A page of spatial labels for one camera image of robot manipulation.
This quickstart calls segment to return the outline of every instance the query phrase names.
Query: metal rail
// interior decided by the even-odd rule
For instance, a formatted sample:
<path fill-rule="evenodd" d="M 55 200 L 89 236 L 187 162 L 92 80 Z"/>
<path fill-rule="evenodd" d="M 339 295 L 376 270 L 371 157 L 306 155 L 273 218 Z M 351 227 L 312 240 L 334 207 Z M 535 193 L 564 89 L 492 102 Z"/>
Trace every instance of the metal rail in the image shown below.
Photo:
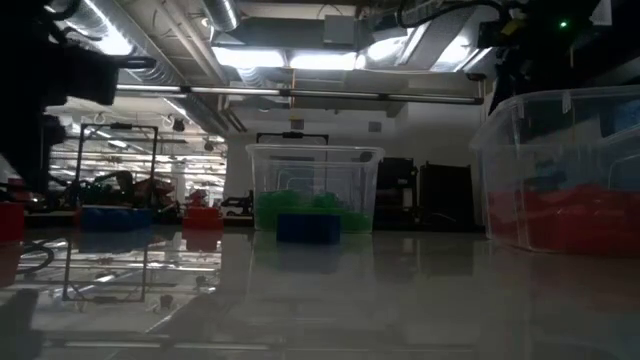
<path fill-rule="evenodd" d="M 156 93 L 156 94 L 217 94 L 217 95 L 253 95 L 282 97 L 315 97 L 325 99 L 351 99 L 371 101 L 397 101 L 450 105 L 482 105 L 484 99 L 467 96 L 434 94 L 392 94 L 380 92 L 304 90 L 304 89 L 256 89 L 242 87 L 203 87 L 203 86 L 159 86 L 159 85 L 118 85 L 120 92 Z"/>

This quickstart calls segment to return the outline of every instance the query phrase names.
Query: green plastic pieces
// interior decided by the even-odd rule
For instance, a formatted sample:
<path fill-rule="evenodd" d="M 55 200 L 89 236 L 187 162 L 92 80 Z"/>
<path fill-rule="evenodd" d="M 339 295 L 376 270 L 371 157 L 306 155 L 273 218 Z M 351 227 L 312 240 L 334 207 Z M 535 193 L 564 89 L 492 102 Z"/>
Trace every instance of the green plastic pieces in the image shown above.
<path fill-rule="evenodd" d="M 334 193 L 308 198 L 294 190 L 281 190 L 258 196 L 254 210 L 258 229 L 275 231 L 280 214 L 339 215 L 342 232 L 347 233 L 369 233 L 372 226 L 368 216 L 348 210 Z"/>

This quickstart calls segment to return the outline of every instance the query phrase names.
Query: transparent storage container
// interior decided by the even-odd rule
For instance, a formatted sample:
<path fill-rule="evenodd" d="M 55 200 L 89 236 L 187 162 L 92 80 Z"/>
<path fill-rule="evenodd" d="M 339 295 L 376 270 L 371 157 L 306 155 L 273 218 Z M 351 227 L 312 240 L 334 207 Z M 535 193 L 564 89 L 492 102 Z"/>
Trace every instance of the transparent storage container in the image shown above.
<path fill-rule="evenodd" d="M 500 104 L 471 147 L 487 235 L 537 251 L 640 255 L 640 86 Z"/>
<path fill-rule="evenodd" d="M 371 232 L 383 149 L 252 144 L 247 152 L 256 230 L 275 231 L 280 214 L 331 214 L 343 232 Z"/>

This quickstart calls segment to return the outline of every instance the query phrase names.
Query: blue block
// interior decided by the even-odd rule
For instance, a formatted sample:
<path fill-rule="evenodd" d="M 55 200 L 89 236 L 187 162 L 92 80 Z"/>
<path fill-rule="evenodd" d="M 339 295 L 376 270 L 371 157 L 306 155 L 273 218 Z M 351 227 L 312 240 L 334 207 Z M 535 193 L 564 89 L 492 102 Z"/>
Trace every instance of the blue block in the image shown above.
<path fill-rule="evenodd" d="M 338 215 L 280 214 L 276 239 L 289 243 L 337 244 L 341 227 Z"/>

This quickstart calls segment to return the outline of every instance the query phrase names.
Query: glossy floor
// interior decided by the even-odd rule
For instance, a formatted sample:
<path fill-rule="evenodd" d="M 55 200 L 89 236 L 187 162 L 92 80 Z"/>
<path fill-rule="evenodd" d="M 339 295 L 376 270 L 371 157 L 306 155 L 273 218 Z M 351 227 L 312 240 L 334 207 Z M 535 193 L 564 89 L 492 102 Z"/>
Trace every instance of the glossy floor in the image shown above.
<path fill-rule="evenodd" d="M 71 249 L 61 240 L 50 267 L 0 293 L 39 291 L 45 359 L 640 359 L 633 259 L 442 233 L 332 247 L 240 230 L 46 234 Z"/>

